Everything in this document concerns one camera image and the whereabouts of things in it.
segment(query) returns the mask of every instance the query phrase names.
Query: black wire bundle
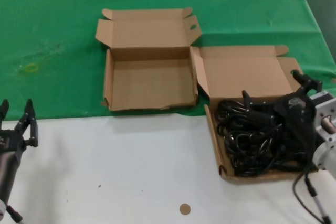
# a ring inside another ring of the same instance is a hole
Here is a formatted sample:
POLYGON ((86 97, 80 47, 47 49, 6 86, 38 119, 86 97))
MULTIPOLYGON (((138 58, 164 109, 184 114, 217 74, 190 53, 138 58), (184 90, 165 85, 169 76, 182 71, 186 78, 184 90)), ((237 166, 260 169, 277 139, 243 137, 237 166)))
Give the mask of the black wire bundle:
POLYGON ((247 112, 243 104, 224 99, 215 113, 217 133, 224 137, 235 175, 254 177, 272 169, 303 171, 307 165, 305 149, 284 131, 282 122, 275 126, 260 124, 247 112))

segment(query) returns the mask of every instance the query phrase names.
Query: round brown sticker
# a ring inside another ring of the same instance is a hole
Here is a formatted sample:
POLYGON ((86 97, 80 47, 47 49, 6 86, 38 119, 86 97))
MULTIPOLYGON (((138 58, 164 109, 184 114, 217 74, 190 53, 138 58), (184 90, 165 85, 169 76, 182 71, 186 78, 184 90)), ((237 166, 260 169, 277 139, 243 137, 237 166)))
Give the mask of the round brown sticker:
POLYGON ((180 206, 180 212, 181 212, 181 214, 188 215, 188 214, 190 214, 190 211, 191 211, 191 208, 190 208, 190 206, 188 204, 182 204, 180 206))

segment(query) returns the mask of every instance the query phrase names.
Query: green tablecloth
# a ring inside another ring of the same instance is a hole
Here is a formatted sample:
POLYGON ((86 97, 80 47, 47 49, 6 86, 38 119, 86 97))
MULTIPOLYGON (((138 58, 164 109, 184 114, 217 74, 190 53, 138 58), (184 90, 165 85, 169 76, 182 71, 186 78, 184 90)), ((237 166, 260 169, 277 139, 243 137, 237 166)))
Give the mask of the green tablecloth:
MULTIPOLYGON (((196 45, 285 44, 305 73, 336 94, 336 66, 305 0, 0 0, 0 99, 9 99, 7 119, 21 116, 27 98, 40 119, 110 115, 100 105, 105 49, 95 32, 101 10, 186 6, 203 31, 196 45)), ((204 114, 205 102, 201 95, 196 108, 170 112, 204 114)))

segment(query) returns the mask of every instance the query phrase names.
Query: white tabletop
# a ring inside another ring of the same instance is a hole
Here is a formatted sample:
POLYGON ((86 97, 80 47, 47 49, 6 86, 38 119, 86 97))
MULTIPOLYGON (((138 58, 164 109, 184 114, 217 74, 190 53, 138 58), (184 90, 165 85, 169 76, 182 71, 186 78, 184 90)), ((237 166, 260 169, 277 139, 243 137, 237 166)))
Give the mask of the white tabletop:
MULTIPOLYGON (((38 126, 39 147, 23 154, 9 200, 26 224, 316 223, 293 196, 291 180, 222 180, 204 116, 39 120, 38 126), (191 207, 187 216, 179 211, 183 203, 191 207)), ((328 172, 311 178, 336 222, 336 181, 328 172)), ((298 193, 317 213, 303 183, 298 193)), ((1 223, 14 224, 9 215, 1 223)))

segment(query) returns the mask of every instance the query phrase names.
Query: empty cardboard box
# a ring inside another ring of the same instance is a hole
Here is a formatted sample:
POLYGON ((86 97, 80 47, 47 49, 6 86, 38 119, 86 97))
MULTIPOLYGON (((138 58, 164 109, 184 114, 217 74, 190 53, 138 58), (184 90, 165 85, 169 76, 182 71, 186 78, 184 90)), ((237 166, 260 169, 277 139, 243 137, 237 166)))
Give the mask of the empty cardboard box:
POLYGON ((191 8, 103 10, 96 38, 109 46, 104 99, 112 111, 195 106, 190 45, 201 35, 191 8))
MULTIPOLYGON (((219 174, 223 179, 248 179, 235 176, 223 137, 217 134, 214 112, 218 103, 222 99, 242 102, 243 90, 259 101, 271 101, 292 93, 300 85, 290 72, 292 69, 300 70, 300 67, 296 59, 281 57, 288 52, 286 46, 203 47, 192 50, 198 82, 210 98, 210 106, 206 105, 205 111, 219 174)), ((252 179, 293 175, 270 171, 252 179)))

